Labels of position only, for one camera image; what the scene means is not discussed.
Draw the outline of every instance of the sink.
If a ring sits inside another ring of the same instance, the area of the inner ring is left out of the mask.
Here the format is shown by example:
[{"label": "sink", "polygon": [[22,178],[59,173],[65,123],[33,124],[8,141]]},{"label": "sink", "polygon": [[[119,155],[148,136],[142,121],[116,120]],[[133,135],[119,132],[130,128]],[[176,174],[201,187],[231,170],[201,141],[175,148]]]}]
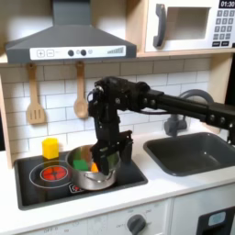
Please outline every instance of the sink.
[{"label": "sink", "polygon": [[144,150],[167,173],[187,176],[235,165],[235,148],[210,133],[150,140]]}]

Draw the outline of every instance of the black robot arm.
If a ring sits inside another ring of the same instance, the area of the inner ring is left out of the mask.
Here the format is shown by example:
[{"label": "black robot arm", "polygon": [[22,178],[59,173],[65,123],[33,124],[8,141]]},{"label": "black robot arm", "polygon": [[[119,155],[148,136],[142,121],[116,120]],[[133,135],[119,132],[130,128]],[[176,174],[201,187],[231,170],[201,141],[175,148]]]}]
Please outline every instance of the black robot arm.
[{"label": "black robot arm", "polygon": [[144,113],[142,109],[163,109],[169,114],[180,114],[197,118],[210,126],[229,131],[228,142],[235,145],[235,107],[218,103],[210,105],[165,95],[151,90],[146,83],[107,77],[95,83],[89,100],[89,116],[95,120],[97,143],[91,149],[100,172],[109,173],[107,156],[119,152],[123,162],[130,162],[131,131],[119,132],[118,110]]}]

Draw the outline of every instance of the stovetop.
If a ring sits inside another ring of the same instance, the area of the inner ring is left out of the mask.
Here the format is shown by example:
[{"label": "stovetop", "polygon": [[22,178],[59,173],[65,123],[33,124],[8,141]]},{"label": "stovetop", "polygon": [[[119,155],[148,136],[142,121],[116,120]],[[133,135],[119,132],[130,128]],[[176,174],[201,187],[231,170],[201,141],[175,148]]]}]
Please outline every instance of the stovetop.
[{"label": "stovetop", "polygon": [[45,207],[148,183],[138,166],[131,162],[121,164],[117,181],[111,187],[100,191],[83,190],[71,183],[65,162],[66,154],[61,152],[59,158],[51,161],[38,156],[15,162],[19,209]]}]

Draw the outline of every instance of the red burner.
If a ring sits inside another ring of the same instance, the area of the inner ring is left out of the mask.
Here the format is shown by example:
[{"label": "red burner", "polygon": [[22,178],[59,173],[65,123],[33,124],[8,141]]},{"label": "red burner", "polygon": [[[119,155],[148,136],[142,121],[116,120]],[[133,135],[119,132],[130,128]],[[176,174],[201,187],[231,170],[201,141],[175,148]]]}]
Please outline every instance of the red burner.
[{"label": "red burner", "polygon": [[67,175],[66,169],[57,165],[46,168],[41,172],[42,178],[47,181],[61,180],[65,178],[66,175]]}]

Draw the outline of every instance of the wooden spatula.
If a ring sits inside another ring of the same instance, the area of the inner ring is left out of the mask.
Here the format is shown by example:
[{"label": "wooden spatula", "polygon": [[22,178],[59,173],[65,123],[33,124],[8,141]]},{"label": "wooden spatula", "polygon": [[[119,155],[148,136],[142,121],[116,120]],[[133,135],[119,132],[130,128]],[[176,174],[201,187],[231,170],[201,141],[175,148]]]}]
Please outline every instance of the wooden spatula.
[{"label": "wooden spatula", "polygon": [[36,84],[36,70],[35,64],[28,64],[28,78],[31,103],[27,109],[27,120],[30,124],[38,124],[45,122],[45,112],[38,100],[38,90]]},{"label": "wooden spatula", "polygon": [[77,66],[77,100],[74,103],[74,112],[79,118],[88,117],[88,105],[84,99],[84,63],[78,62]]}]

